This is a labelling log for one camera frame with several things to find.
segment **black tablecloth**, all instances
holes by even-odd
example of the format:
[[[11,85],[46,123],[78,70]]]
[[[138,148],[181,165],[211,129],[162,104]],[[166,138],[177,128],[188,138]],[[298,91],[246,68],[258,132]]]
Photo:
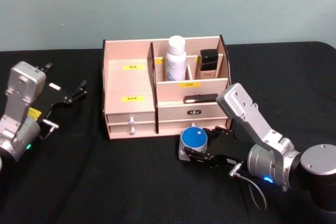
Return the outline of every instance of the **black tablecloth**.
[[[269,124],[298,151],[336,144],[336,50],[320,42],[228,46],[232,81],[250,93]],[[0,107],[9,69],[20,60],[54,63],[48,80],[88,95],[55,111],[60,124],[34,142],[20,162],[0,174],[0,223],[333,223],[306,191],[283,193],[255,180],[268,210],[259,211],[247,184],[227,167],[210,170],[177,158],[178,137],[109,142],[102,120],[102,52],[0,52]],[[250,139],[237,125],[244,141]]]

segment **wooden organizer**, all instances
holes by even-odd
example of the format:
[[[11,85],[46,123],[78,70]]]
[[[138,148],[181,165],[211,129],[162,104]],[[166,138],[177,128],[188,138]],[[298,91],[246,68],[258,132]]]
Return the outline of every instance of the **wooden organizer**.
[[[192,123],[211,129],[230,126],[216,102],[183,103],[187,95],[220,94],[229,86],[228,53],[222,36],[185,40],[185,81],[165,81],[168,39],[104,40],[103,114],[111,140],[179,135]],[[210,48],[219,53],[217,78],[197,80],[200,51]],[[188,115],[189,110],[202,112]]]

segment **white bottle cap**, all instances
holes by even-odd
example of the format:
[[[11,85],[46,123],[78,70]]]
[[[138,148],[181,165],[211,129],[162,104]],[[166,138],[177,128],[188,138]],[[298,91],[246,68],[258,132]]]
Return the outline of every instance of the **white bottle cap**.
[[[168,52],[171,55],[181,55],[185,51],[185,39],[179,35],[175,35],[168,40]]]

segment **blue led light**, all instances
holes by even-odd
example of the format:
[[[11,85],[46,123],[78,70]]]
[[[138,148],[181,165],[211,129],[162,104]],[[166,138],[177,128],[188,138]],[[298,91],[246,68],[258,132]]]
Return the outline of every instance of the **blue led light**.
[[[267,181],[267,182],[270,182],[270,183],[272,183],[272,184],[274,183],[274,182],[273,182],[273,179],[272,179],[271,177],[269,177],[269,176],[264,176],[264,177],[263,177],[263,180],[265,180],[265,181]]]

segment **yellow sticker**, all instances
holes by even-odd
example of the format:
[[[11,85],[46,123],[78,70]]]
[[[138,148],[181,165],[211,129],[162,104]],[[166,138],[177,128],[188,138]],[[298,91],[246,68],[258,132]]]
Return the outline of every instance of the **yellow sticker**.
[[[164,64],[166,62],[165,58],[162,59],[155,59],[155,64]]]
[[[139,70],[143,69],[143,65],[125,65],[122,66],[123,70]]]
[[[41,114],[42,114],[42,112],[40,112],[38,110],[35,110],[32,107],[29,108],[28,116],[30,116],[31,118],[33,118],[35,121],[40,117]]]
[[[121,101],[122,102],[142,102],[145,100],[145,96],[143,95],[136,95],[133,97],[122,97]]]
[[[201,82],[187,82],[187,83],[179,83],[180,88],[196,88],[202,85]]]

